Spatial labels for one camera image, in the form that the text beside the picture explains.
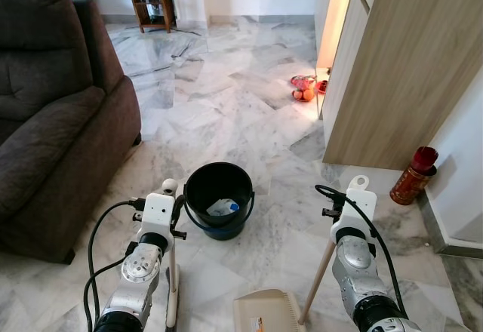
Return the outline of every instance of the red container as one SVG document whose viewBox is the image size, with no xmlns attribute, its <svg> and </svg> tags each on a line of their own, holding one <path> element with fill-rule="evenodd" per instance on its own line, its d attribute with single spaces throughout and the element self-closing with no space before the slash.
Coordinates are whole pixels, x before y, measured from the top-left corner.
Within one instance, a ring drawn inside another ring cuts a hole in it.
<svg viewBox="0 0 483 332">
<path fill-rule="evenodd" d="M 432 166 L 425 174 L 420 174 L 409 165 L 392 188 L 391 199 L 400 205 L 409 205 L 436 175 L 436 171 L 436 167 Z"/>
</svg>

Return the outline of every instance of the wooden stick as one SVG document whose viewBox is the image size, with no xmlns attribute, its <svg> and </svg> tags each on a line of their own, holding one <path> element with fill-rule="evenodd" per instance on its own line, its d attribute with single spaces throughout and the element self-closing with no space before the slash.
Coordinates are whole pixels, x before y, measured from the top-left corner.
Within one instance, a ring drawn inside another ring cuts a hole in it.
<svg viewBox="0 0 483 332">
<path fill-rule="evenodd" d="M 320 285 L 322 278 L 324 277 L 325 270 L 327 269 L 329 262 L 331 261 L 332 254 L 335 250 L 335 244 L 332 240 L 329 240 L 327 243 L 327 247 L 325 247 L 324 256 L 320 262 L 320 266 L 318 266 L 317 274 L 315 275 L 314 284 L 312 284 L 312 288 L 310 289 L 309 296 L 307 297 L 307 301 L 305 302 L 305 307 L 303 307 L 302 315 L 299 318 L 299 324 L 304 325 L 307 319 L 307 315 L 309 314 L 310 306 L 314 301 L 315 295 L 317 294 L 318 286 Z"/>
</svg>

